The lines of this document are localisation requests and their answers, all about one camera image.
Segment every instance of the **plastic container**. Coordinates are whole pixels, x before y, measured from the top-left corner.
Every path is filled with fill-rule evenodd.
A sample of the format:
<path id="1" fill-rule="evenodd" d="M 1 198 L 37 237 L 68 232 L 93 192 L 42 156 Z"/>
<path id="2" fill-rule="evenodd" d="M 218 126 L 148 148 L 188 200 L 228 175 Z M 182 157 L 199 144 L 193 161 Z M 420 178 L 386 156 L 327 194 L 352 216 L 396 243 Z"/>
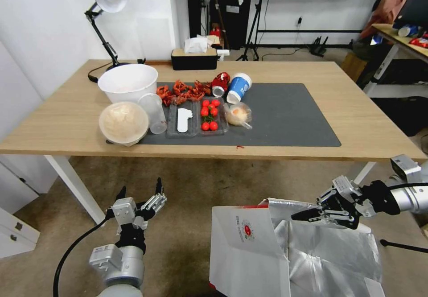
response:
<path id="1" fill-rule="evenodd" d="M 125 146 L 138 143 L 147 134 L 148 124 L 147 113 L 133 102 L 111 104 L 99 116 L 99 128 L 107 140 Z"/>
<path id="2" fill-rule="evenodd" d="M 149 117 L 150 132 L 153 134 L 161 134 L 166 131 L 167 124 L 164 109 L 162 107 L 162 99 L 153 93 L 143 95 L 138 104 L 146 111 Z"/>
<path id="3" fill-rule="evenodd" d="M 193 117 L 187 120 L 187 132 L 184 133 L 177 130 L 179 108 L 191 110 L 193 113 Z M 200 111 L 199 102 L 187 101 L 178 106 L 171 104 L 169 106 L 168 128 L 166 130 L 166 136 L 168 138 L 188 138 L 197 135 L 200 128 Z"/>
<path id="4" fill-rule="evenodd" d="M 215 131 L 203 131 L 201 129 L 201 124 L 203 123 L 203 118 L 201 117 L 201 113 L 200 113 L 201 112 L 200 109 L 202 108 L 202 102 L 204 100 L 209 100 L 209 102 L 211 103 L 211 101 L 214 99 L 220 101 L 220 105 L 217 107 L 218 114 L 217 114 L 217 116 L 215 116 L 215 119 L 214 119 L 214 122 L 216 122 L 218 125 L 218 129 Z M 229 130 L 229 124 L 227 123 L 227 120 L 226 120 L 226 113 L 224 110 L 224 106 L 225 106 L 225 104 L 224 104 L 223 99 L 219 99 L 219 98 L 216 98 L 213 96 L 205 97 L 199 102 L 199 111 L 198 111 L 197 117 L 199 117 L 198 131 L 199 131 L 200 135 L 203 135 L 203 136 L 223 135 L 224 133 L 227 132 L 227 130 Z"/>
<path id="5" fill-rule="evenodd" d="M 101 75 L 98 86 L 112 103 L 122 101 L 137 103 L 145 94 L 156 94 L 157 76 L 157 70 L 148 65 L 121 65 Z"/>
<path id="6" fill-rule="evenodd" d="M 225 104 L 224 111 L 226 113 L 226 120 L 232 125 L 240 125 L 247 129 L 252 129 L 253 127 L 248 124 L 251 122 L 251 109 L 242 102 L 238 104 L 233 104 L 230 107 Z"/>
<path id="7" fill-rule="evenodd" d="M 245 92 L 251 89 L 251 78 L 245 73 L 236 73 L 230 81 L 229 92 L 227 93 L 227 102 L 236 104 L 241 102 Z"/>

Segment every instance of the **round food container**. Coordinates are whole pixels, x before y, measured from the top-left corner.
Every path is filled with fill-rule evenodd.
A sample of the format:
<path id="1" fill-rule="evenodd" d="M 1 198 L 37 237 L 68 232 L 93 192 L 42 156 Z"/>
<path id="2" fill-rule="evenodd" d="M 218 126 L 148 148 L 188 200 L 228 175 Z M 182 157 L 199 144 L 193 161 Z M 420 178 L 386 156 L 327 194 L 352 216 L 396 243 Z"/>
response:
<path id="1" fill-rule="evenodd" d="M 111 143 L 131 146 L 148 131 L 149 118 L 141 106 L 118 102 L 106 107 L 99 116 L 99 128 Z"/>

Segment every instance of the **red logo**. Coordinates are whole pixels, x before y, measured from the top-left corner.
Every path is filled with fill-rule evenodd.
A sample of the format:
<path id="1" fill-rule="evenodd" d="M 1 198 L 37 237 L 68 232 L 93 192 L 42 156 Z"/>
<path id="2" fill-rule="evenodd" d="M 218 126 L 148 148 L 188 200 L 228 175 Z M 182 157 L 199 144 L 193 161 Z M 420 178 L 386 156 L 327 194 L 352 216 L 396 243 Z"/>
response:
<path id="1" fill-rule="evenodd" d="M 244 231 L 247 234 L 247 236 L 251 236 L 251 229 L 248 225 L 245 225 Z"/>

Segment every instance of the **paper cup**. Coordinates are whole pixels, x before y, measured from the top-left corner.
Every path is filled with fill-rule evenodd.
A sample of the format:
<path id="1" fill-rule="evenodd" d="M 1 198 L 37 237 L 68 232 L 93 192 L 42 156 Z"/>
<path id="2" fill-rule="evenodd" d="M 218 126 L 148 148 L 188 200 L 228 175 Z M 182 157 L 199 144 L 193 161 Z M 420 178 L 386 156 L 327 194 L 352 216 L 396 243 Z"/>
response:
<path id="1" fill-rule="evenodd" d="M 226 101 L 231 104 L 241 102 L 246 91 L 251 88 L 251 78 L 245 73 L 236 73 L 232 77 Z"/>

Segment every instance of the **tripod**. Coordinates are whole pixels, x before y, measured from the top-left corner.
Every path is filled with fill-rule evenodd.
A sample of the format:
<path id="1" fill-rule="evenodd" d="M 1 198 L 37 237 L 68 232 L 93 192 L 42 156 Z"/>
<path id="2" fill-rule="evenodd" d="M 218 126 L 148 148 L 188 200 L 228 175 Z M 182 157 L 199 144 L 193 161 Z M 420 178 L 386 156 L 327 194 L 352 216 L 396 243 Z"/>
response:
<path id="1" fill-rule="evenodd" d="M 250 35 L 248 36 L 248 40 L 247 40 L 247 43 L 245 45 L 245 51 L 244 51 L 244 54 L 242 54 L 237 59 L 237 61 L 239 61 L 239 60 L 248 61 L 247 53 L 248 53 L 248 50 L 250 48 L 252 48 L 254 50 L 254 55 L 256 57 L 256 61 L 259 60 L 259 55 L 257 54 L 257 32 L 255 33 L 254 44 L 251 42 L 251 36 L 253 35 L 254 26 L 255 26 L 256 22 L 257 22 L 257 28 L 259 28 L 262 2 L 263 2 L 263 0 L 259 0 L 259 2 L 255 5 L 255 15 L 254 15 L 254 19 L 253 19 L 253 24 L 251 25 Z"/>

